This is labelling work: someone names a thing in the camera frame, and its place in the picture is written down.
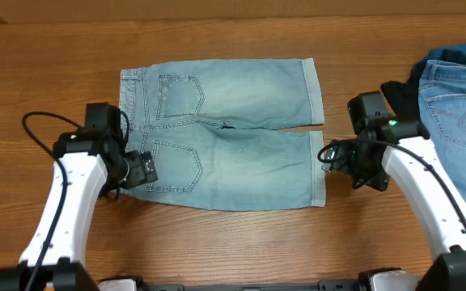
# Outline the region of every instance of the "light blue denim shorts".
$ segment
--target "light blue denim shorts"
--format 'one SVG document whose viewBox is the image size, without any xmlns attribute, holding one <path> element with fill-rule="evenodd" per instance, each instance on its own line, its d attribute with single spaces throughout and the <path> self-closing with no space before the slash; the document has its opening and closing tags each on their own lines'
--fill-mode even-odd
<svg viewBox="0 0 466 291">
<path fill-rule="evenodd" d="M 440 162 L 466 201 L 466 65 L 428 61 L 418 104 Z"/>
<path fill-rule="evenodd" d="M 120 108 L 128 150 L 150 151 L 159 177 L 131 196 L 233 211 L 324 206 L 322 132 L 276 130 L 324 123 L 312 59 L 122 70 Z"/>
</svg>

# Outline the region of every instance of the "denim shorts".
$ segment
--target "denim shorts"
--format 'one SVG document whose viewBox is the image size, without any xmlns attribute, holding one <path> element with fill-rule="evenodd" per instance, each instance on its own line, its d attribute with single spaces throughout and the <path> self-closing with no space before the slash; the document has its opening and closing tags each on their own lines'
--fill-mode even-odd
<svg viewBox="0 0 466 291">
<path fill-rule="evenodd" d="M 324 206 L 323 124 L 312 59 L 177 61 L 122 70 L 128 149 L 150 151 L 142 200 L 234 211 Z"/>
<path fill-rule="evenodd" d="M 466 201 L 466 65 L 428 61 L 418 104 L 440 162 Z"/>
</svg>

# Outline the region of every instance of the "back pocket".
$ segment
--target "back pocket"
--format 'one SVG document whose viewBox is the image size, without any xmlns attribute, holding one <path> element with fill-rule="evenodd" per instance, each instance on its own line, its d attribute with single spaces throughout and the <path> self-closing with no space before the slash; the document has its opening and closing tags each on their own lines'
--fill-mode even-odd
<svg viewBox="0 0 466 291">
<path fill-rule="evenodd" d="M 152 158 L 158 180 L 147 191 L 188 193 L 202 176 L 201 160 L 193 148 L 154 140 Z"/>
<path fill-rule="evenodd" d="M 426 102 L 442 138 L 466 147 L 466 94 L 441 95 Z"/>
<path fill-rule="evenodd" d="M 160 74 L 158 84 L 159 104 L 156 118 L 195 115 L 201 110 L 205 95 L 197 78 Z"/>
</svg>

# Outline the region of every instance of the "stitching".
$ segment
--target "stitching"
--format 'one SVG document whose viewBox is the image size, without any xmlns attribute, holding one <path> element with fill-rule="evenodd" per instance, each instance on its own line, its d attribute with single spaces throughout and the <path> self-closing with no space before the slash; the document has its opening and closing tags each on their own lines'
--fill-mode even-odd
<svg viewBox="0 0 466 291">
<path fill-rule="evenodd" d="M 463 116 L 461 116 L 460 118 L 456 118 L 454 115 L 450 114 L 450 115 L 447 115 L 447 114 L 443 114 L 445 111 L 437 111 L 436 109 L 434 109 L 434 106 L 432 106 L 427 100 L 426 100 L 426 103 L 428 105 L 428 108 L 430 109 L 430 113 L 431 113 L 431 116 L 433 117 L 434 119 L 434 122 L 436 123 L 436 127 L 438 128 L 438 131 L 440 132 L 440 135 L 442 136 L 442 138 L 445 140 L 445 141 L 449 141 L 451 143 L 454 143 L 454 144 L 457 144 L 457 145 L 460 145 L 460 146 L 464 146 L 466 147 L 466 142 L 465 141 L 460 141 L 460 140 L 457 140 L 453 137 L 449 137 L 448 135 L 445 134 L 445 131 L 443 129 L 443 126 L 442 126 L 442 122 L 440 121 L 440 119 L 438 118 L 438 114 L 440 115 L 445 115 L 447 117 L 450 117 L 450 118 L 453 118 L 455 120 L 458 120 L 458 124 L 460 124 L 462 122 L 462 118 L 465 116 L 466 117 L 466 112 L 463 114 Z"/>
<path fill-rule="evenodd" d="M 164 125 L 157 125 L 157 126 L 147 125 L 147 126 L 144 126 L 143 128 L 145 129 L 173 129 L 179 126 L 185 126 L 185 125 L 196 124 L 196 123 L 213 126 L 217 129 L 222 129 L 224 127 L 224 124 L 219 124 L 215 122 L 209 122 L 209 121 L 203 121 L 203 120 L 186 120 L 186 121 L 174 122 L 171 124 L 164 124 Z"/>
<path fill-rule="evenodd" d="M 158 96 L 158 110 L 155 113 L 155 118 L 156 119 L 158 119 L 159 116 L 161 115 L 161 104 L 163 103 L 163 95 L 161 93 L 163 88 L 161 87 L 161 80 L 160 80 L 159 76 L 158 76 L 158 88 L 159 88 L 159 93 L 158 93 L 159 96 Z"/>
<path fill-rule="evenodd" d="M 148 183 L 146 185 L 145 189 L 147 191 L 156 191 L 156 192 L 184 192 L 184 193 L 191 192 L 193 190 L 193 188 L 195 188 L 195 185 L 197 185 L 197 182 L 199 182 L 199 180 L 201 179 L 202 172 L 203 172 L 202 163 L 201 163 L 201 160 L 199 159 L 199 155 L 197 154 L 197 151 L 195 149 L 191 148 L 191 147 L 188 147 L 188 146 L 175 145 L 175 144 L 165 142 L 165 141 L 154 140 L 154 146 L 153 146 L 153 149 L 152 149 L 152 158 L 154 159 L 154 162 L 156 162 L 156 159 L 158 157 L 159 146 L 168 146 L 168 147 L 171 147 L 171 148 L 180 149 L 180 150 L 187 150 L 187 151 L 191 152 L 193 154 L 193 158 L 195 159 L 195 163 L 197 165 L 197 173 L 196 173 L 195 178 L 193 179 L 192 183 L 190 183 L 190 185 L 188 187 L 186 187 L 186 188 L 155 187 L 154 184 L 156 182 L 153 182 L 153 183 Z"/>
<path fill-rule="evenodd" d="M 132 90 L 123 90 L 123 95 L 122 95 L 122 88 L 120 88 L 120 105 L 123 104 L 125 108 L 124 112 L 127 114 L 129 117 L 129 124 L 130 128 L 132 129 L 134 127 L 134 113 L 135 113 L 135 103 L 136 103 L 136 81 L 133 79 L 126 79 L 126 81 L 123 81 L 127 83 L 128 85 L 132 84 L 131 87 L 133 88 Z M 121 129 L 126 130 L 127 129 L 127 124 L 121 124 Z"/>
<path fill-rule="evenodd" d="M 466 99 L 466 94 L 459 93 L 459 94 L 439 95 L 435 97 L 426 98 L 426 101 L 430 102 L 430 101 L 439 101 L 439 100 L 445 100 L 445 99 Z"/>
<path fill-rule="evenodd" d="M 316 118 L 314 116 L 314 113 L 316 113 L 316 110 L 315 110 L 316 105 L 314 104 L 314 100 L 312 99 L 312 96 L 311 96 L 311 89 L 308 84 L 307 68 L 305 67 L 305 64 L 303 62 L 304 60 L 301 60 L 301 68 L 303 71 L 303 77 L 305 78 L 305 85 L 307 87 L 308 103 L 311 105 L 311 122 L 314 124 L 315 118 Z"/>
<path fill-rule="evenodd" d="M 146 93 L 146 78 L 143 78 L 143 109 L 145 110 L 145 121 L 147 124 L 150 124 L 149 120 L 149 105 L 148 105 L 148 94 Z"/>
<path fill-rule="evenodd" d="M 311 205 L 314 205 L 314 202 L 316 202 L 316 179 L 315 179 L 315 176 L 316 176 L 316 164 L 314 163 L 314 153 L 313 153 L 313 150 L 314 150 L 314 145 L 313 145 L 313 141 L 312 141 L 312 132 L 309 132 L 308 133 L 308 138 L 309 138 L 309 143 L 310 143 L 310 147 L 311 147 L 311 156 L 312 156 L 312 163 L 311 163 L 311 172 L 312 172 L 312 179 L 311 179 L 311 187 L 312 187 L 312 201 L 311 201 Z"/>
<path fill-rule="evenodd" d="M 436 64 L 437 66 L 441 67 L 444 70 L 457 70 L 457 71 L 466 70 L 466 65 L 453 64 L 448 61 L 428 60 L 427 62 L 433 65 Z"/>
<path fill-rule="evenodd" d="M 434 73 L 436 73 L 436 69 L 438 68 L 437 65 L 433 65 L 429 72 L 429 80 L 434 81 Z"/>
<path fill-rule="evenodd" d="M 458 78 L 444 78 L 444 77 L 436 77 L 437 80 L 448 80 L 454 82 L 466 82 L 466 80 L 458 79 Z"/>
<path fill-rule="evenodd" d="M 181 81 L 181 80 L 194 85 L 195 88 L 199 91 L 199 96 L 198 96 L 199 100 L 197 102 L 197 106 L 195 110 L 193 111 L 193 113 L 166 115 L 164 112 L 162 112 L 164 111 L 164 109 L 166 109 L 166 102 L 167 102 L 166 93 L 168 92 L 169 86 L 171 84 L 173 84 L 176 81 Z M 161 74 L 161 75 L 158 75 L 158 87 L 159 87 L 159 102 L 158 102 L 158 110 L 156 112 L 156 119 L 187 116 L 187 115 L 197 115 L 201 111 L 202 104 L 204 103 L 204 100 L 205 100 L 205 93 L 202 90 L 201 83 L 196 77 L 185 76 L 185 75 Z"/>
<path fill-rule="evenodd" d="M 140 150 L 142 153 L 145 152 L 146 147 L 146 139 L 149 137 L 149 130 L 143 129 L 143 137 L 142 137 L 142 144 L 140 145 Z"/>
<path fill-rule="evenodd" d="M 121 79 L 122 80 L 130 80 L 130 81 L 139 81 L 139 80 L 141 80 L 141 78 L 138 77 L 135 74 L 132 74 L 132 75 L 122 74 Z"/>
<path fill-rule="evenodd" d="M 423 91 L 423 90 L 427 90 L 427 89 L 429 89 L 429 88 L 433 88 L 433 87 L 436 87 L 436 86 L 439 86 L 439 85 L 430 82 L 430 83 L 427 83 L 427 84 L 424 84 L 424 85 L 420 86 L 420 87 L 418 88 L 418 92 Z"/>
</svg>

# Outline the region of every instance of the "black cable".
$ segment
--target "black cable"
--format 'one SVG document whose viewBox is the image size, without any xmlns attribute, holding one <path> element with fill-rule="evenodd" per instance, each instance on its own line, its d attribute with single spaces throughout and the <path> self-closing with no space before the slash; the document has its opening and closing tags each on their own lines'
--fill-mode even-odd
<svg viewBox="0 0 466 291">
<path fill-rule="evenodd" d="M 129 117 L 127 116 L 127 114 L 123 111 L 120 111 L 120 114 L 125 117 L 125 121 L 127 121 L 127 130 L 125 131 L 125 136 L 123 138 L 123 145 L 122 148 L 125 149 L 125 147 L 127 146 L 127 143 L 129 142 L 129 131 L 130 131 L 130 124 L 129 124 Z"/>
<path fill-rule="evenodd" d="M 49 154 L 50 157 L 52 157 L 55 162 L 57 162 L 58 167 L 61 169 L 62 172 L 62 192 L 61 192 L 61 199 L 58 202 L 57 206 L 57 211 L 55 212 L 55 216 L 53 216 L 52 224 L 49 227 L 48 234 L 46 235 L 46 239 L 44 240 L 44 243 L 42 245 L 42 249 L 40 250 L 39 257 L 37 258 L 36 265 L 33 268 L 32 274 L 30 275 L 30 279 L 28 280 L 28 283 L 26 284 L 25 291 L 30 291 L 32 290 L 33 284 L 35 283 L 37 273 L 39 272 L 39 268 L 42 265 L 42 261 L 44 260 L 44 257 L 46 256 L 46 252 L 49 249 L 49 244 L 52 241 L 53 233 L 55 232 L 55 227 L 57 226 L 58 220 L 61 216 L 62 212 L 62 207 L 64 206 L 64 201 L 66 200 L 66 193 L 67 193 L 67 188 L 68 188 L 68 177 L 66 174 L 66 169 L 62 165 L 61 161 L 58 158 L 55 158 L 53 155 L 52 150 L 48 148 L 44 143 L 42 143 L 33 133 L 30 131 L 28 128 L 28 125 L 26 124 L 26 120 L 30 116 L 51 116 L 58 118 L 60 120 L 64 120 L 65 122 L 68 122 L 77 128 L 81 129 L 82 126 L 77 124 L 76 122 L 69 120 L 65 118 L 64 116 L 59 116 L 57 114 L 49 113 L 49 112 L 29 112 L 23 116 L 22 119 L 22 124 L 24 131 L 28 134 L 28 136 L 37 144 L 39 145 L 46 153 Z"/>
<path fill-rule="evenodd" d="M 392 148 L 395 148 L 397 150 L 401 150 L 403 152 L 405 152 L 406 154 L 410 155 L 411 157 L 413 157 L 414 159 L 416 159 L 417 161 L 420 162 L 420 164 L 422 164 L 431 174 L 433 174 L 434 178 L 438 181 L 438 183 L 440 184 L 440 186 L 442 186 L 442 189 L 443 191 L 445 191 L 445 194 L 447 195 L 447 198 L 449 199 L 449 201 L 451 202 L 452 204 L 452 208 L 454 208 L 456 214 L 458 215 L 458 218 L 460 219 L 460 222 L 461 224 L 463 225 L 463 228 L 465 229 L 466 231 L 466 219 L 465 219 L 465 216 L 463 215 L 463 213 L 461 212 L 461 209 L 460 207 L 458 206 L 458 203 L 456 202 L 456 200 L 454 199 L 454 196 L 452 195 L 451 191 L 449 190 L 449 188 L 447 187 L 447 185 L 445 184 L 445 182 L 443 182 L 443 179 L 442 177 L 440 177 L 438 175 L 438 173 L 434 170 L 433 166 L 430 165 L 428 162 L 426 162 L 423 158 L 421 158 L 420 156 L 418 156 L 417 154 L 415 154 L 414 152 L 412 152 L 411 150 L 408 150 L 400 145 L 395 145 L 391 142 L 387 142 L 387 141 L 372 141 L 372 140 L 360 140 L 360 139 L 349 139 L 349 140 L 341 140 L 341 141 L 333 141 L 332 143 L 330 143 L 329 145 L 325 146 L 323 149 L 320 150 L 320 152 L 317 154 L 317 158 L 320 160 L 320 162 L 323 162 L 323 163 L 333 163 L 333 162 L 336 162 L 336 161 L 329 161 L 329 160 L 325 160 L 323 158 L 321 158 L 321 155 L 322 153 L 324 153 L 325 151 L 327 151 L 328 149 L 331 149 L 333 148 L 334 146 L 339 146 L 341 143 L 351 143 L 351 144 L 356 144 L 356 143 L 369 143 L 369 144 L 374 144 L 374 145 L 382 145 L 382 146 L 390 146 Z"/>
<path fill-rule="evenodd" d="M 120 185 L 116 187 L 116 196 L 114 196 L 115 201 L 118 201 L 118 199 L 120 199 Z"/>
</svg>

